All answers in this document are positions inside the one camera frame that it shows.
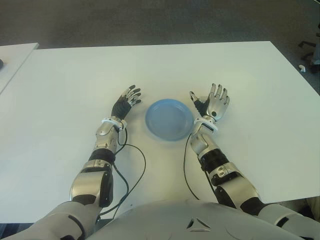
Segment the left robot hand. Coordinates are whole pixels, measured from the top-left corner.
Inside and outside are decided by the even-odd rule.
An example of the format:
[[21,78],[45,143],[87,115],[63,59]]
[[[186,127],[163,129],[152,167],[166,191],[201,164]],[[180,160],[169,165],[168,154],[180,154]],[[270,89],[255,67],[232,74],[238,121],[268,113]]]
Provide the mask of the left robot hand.
[[111,116],[124,120],[131,108],[141,102],[141,89],[135,85],[128,87],[118,98],[111,110]]

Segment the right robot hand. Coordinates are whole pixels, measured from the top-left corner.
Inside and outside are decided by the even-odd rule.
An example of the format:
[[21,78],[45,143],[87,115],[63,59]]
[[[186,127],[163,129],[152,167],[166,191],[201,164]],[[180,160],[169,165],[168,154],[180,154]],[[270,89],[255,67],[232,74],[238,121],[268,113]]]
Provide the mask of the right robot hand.
[[202,117],[210,117],[214,122],[218,122],[224,116],[230,103],[227,89],[215,83],[212,83],[205,101],[201,101],[193,91],[189,92],[189,96],[198,113]]

